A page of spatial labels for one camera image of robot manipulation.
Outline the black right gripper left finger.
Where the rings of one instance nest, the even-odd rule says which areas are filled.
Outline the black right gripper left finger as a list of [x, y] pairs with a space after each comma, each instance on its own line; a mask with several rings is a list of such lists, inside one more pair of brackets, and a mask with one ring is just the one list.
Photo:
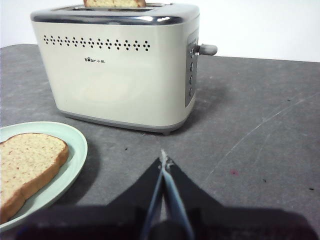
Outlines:
[[105, 205], [61, 205], [38, 210], [16, 240], [138, 240], [149, 227], [161, 187], [157, 158], [123, 193]]

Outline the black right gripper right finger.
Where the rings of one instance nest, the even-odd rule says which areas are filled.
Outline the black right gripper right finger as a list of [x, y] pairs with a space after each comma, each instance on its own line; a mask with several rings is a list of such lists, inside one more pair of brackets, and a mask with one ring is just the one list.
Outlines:
[[196, 240], [316, 240], [300, 214], [279, 208], [226, 206], [195, 184], [171, 159], [164, 178]]

